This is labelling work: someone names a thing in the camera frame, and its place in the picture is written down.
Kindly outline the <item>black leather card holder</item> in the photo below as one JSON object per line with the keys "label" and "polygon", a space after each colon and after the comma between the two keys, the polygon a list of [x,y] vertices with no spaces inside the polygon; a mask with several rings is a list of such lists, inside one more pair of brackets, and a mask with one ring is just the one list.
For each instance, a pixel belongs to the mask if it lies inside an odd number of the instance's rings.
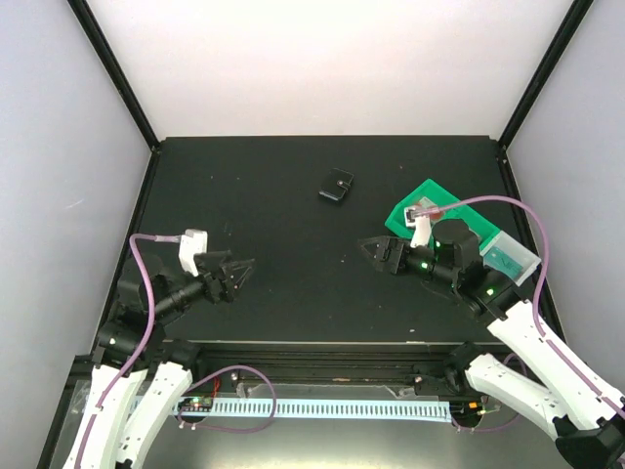
{"label": "black leather card holder", "polygon": [[352,188],[354,174],[340,168],[332,168],[321,182],[318,194],[330,201],[340,203]]}

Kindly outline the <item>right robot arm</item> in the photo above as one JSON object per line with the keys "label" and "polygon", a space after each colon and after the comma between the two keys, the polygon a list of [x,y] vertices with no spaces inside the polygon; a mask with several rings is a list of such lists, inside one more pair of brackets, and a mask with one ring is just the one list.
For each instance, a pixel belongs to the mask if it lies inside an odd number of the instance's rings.
{"label": "right robot arm", "polygon": [[509,277],[484,264],[479,239],[463,220],[427,224],[418,244],[381,235],[358,246],[378,272],[433,282],[534,374],[528,378],[465,343],[443,371],[450,391],[473,389],[510,407],[546,433],[573,468],[609,468],[623,456],[623,393],[533,315],[531,302]]}

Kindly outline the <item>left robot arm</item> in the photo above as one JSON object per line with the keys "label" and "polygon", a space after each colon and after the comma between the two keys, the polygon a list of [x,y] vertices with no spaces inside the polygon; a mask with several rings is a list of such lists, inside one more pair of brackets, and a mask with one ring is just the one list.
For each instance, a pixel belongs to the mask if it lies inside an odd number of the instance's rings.
{"label": "left robot arm", "polygon": [[233,302],[255,262],[228,251],[194,261],[195,274],[177,276],[156,256],[125,263],[113,315],[97,333],[91,388],[65,467],[142,467],[174,404],[208,382],[206,349],[168,341],[165,327],[196,302]]}

